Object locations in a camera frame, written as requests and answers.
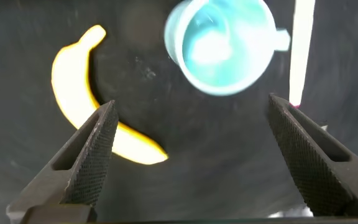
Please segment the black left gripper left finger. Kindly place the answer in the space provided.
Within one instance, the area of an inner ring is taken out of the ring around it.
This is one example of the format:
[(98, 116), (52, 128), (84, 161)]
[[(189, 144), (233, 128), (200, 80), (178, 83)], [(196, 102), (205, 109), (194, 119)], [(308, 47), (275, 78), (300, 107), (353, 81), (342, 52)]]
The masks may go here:
[(13, 223), (88, 223), (107, 176), (118, 115), (100, 106), (6, 208)]

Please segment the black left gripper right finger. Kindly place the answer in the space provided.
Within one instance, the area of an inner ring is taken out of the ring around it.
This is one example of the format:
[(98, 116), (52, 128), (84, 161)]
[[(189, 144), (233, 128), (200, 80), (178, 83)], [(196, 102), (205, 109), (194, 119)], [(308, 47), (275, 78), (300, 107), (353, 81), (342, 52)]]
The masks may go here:
[(313, 214), (358, 217), (358, 156), (283, 98), (269, 95), (267, 117)]

